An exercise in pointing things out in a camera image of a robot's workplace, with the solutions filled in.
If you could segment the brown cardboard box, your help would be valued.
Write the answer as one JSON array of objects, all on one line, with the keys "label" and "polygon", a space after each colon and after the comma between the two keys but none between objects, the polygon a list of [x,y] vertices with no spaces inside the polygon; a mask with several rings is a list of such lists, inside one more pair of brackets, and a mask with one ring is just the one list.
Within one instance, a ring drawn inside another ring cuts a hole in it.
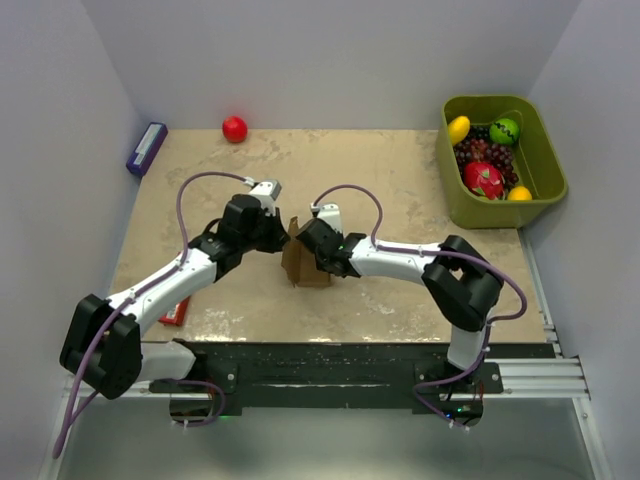
[{"label": "brown cardboard box", "polygon": [[304,245],[296,239],[299,233],[298,217],[289,220],[287,233],[290,240],[285,245],[281,266],[287,279],[294,287],[299,288],[326,288],[331,285],[331,275],[316,268],[316,261]]}]

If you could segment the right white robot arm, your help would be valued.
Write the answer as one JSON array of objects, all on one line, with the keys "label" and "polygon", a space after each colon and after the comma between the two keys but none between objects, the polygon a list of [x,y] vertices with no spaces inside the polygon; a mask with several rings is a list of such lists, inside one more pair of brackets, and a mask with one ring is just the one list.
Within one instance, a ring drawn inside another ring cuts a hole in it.
[{"label": "right white robot arm", "polygon": [[488,333],[488,315],[504,281],[460,236],[424,247],[382,242],[375,245],[363,233],[343,235],[319,218],[296,234],[315,259],[316,267],[334,276],[384,277],[427,288],[444,318],[452,325],[445,379],[459,393],[481,380],[478,357]]}]

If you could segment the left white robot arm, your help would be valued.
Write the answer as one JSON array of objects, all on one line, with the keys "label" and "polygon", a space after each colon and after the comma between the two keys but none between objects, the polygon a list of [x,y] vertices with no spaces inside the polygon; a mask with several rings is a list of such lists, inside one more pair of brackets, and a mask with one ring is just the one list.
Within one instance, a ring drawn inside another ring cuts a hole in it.
[{"label": "left white robot arm", "polygon": [[145,344],[144,334],[182,300],[221,280],[251,251],[277,253],[289,240],[275,202],[279,185],[258,183],[226,204],[214,232],[193,238],[172,262],[106,299],[88,295],[76,306],[60,364],[107,399],[140,381],[171,379],[200,390],[207,368],[178,341]]}]

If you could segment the red rectangular box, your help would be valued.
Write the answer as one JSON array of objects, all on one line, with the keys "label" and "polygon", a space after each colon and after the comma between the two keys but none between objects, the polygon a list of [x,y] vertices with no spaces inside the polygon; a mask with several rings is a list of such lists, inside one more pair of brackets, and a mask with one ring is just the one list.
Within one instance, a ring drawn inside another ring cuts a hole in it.
[{"label": "red rectangular box", "polygon": [[158,322],[164,326],[181,327],[184,324],[189,303],[190,297],[186,297],[162,315]]}]

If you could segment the purple rectangular box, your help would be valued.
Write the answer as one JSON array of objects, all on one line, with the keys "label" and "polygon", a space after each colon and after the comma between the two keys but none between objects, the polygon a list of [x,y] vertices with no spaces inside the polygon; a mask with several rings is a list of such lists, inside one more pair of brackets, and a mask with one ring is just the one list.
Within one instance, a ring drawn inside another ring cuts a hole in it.
[{"label": "purple rectangular box", "polygon": [[127,170],[137,178],[144,177],[167,135],[168,128],[164,123],[149,123],[126,161]]}]

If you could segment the red tomato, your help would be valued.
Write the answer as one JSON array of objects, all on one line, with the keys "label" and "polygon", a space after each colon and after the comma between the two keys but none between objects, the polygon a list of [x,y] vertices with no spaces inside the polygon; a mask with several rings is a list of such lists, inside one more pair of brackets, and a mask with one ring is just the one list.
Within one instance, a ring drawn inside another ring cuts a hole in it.
[{"label": "red tomato", "polygon": [[222,123],[224,138],[230,143],[242,143],[248,136],[248,126],[239,116],[229,116]]}]

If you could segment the red dragon fruit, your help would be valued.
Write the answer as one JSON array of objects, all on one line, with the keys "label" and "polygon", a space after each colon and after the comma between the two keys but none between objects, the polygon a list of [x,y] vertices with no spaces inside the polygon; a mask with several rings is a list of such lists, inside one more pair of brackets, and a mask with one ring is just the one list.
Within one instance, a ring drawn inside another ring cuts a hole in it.
[{"label": "red dragon fruit", "polygon": [[486,162],[470,162],[464,167],[463,183],[474,195],[488,200],[504,198],[505,187],[501,173]]}]

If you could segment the yellow lemon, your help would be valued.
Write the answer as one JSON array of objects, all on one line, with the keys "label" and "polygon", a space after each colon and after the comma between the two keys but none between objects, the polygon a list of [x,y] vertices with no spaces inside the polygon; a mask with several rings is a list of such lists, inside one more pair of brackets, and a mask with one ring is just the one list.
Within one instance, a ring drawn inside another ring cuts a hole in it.
[{"label": "yellow lemon", "polygon": [[471,129],[471,122],[467,116],[457,116],[447,125],[447,132],[452,146],[462,142]]}]

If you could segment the purple grapes bunch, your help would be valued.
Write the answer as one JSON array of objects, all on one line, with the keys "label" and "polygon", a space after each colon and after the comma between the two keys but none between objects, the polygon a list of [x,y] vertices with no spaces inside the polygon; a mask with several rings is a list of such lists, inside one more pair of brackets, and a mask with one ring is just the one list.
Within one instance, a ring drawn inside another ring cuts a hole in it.
[{"label": "purple grapes bunch", "polygon": [[467,164],[476,161],[488,163],[496,168],[509,188],[519,182],[513,149],[492,142],[488,127],[472,126],[467,136],[453,146],[453,151],[461,175],[464,174]]}]

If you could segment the small yellow orange fruit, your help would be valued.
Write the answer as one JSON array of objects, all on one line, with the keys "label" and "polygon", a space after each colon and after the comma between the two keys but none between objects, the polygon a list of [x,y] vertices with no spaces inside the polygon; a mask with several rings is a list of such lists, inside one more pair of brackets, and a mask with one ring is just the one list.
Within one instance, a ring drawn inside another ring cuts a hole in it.
[{"label": "small yellow orange fruit", "polygon": [[532,193],[524,186],[515,186],[507,196],[508,201],[531,201],[532,199]]}]

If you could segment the green striped fruit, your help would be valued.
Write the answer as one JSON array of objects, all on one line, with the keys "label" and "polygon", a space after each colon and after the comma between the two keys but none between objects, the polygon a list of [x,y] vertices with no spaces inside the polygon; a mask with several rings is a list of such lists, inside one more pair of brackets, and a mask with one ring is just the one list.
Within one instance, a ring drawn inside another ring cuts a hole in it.
[{"label": "green striped fruit", "polygon": [[510,146],[519,140],[520,127],[510,118],[499,118],[491,123],[489,137],[493,143]]}]

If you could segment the green plastic bin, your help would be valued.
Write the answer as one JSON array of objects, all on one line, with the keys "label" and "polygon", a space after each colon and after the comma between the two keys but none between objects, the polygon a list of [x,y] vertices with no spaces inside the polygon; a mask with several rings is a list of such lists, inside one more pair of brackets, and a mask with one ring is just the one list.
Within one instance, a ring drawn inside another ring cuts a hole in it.
[{"label": "green plastic bin", "polygon": [[[519,183],[532,193],[531,201],[488,200],[474,195],[463,185],[447,132],[449,122],[458,116],[468,117],[473,125],[488,126],[500,118],[509,118],[519,125],[514,167]],[[440,117],[435,158],[448,214],[457,226],[521,228],[565,197],[568,184],[564,171],[542,117],[529,100],[499,94],[454,96],[445,101]]]}]

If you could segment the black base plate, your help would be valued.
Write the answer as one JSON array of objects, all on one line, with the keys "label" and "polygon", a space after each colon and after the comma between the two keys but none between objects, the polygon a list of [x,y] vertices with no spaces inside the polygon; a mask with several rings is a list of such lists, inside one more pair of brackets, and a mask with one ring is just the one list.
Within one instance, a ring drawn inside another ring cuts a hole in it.
[{"label": "black base plate", "polygon": [[187,384],[156,380],[170,394],[174,418],[196,417],[207,405],[226,415],[248,408],[400,409],[427,414],[438,407],[472,424],[481,401],[503,392],[499,366],[484,362],[453,384],[443,344],[194,342],[198,360]]}]

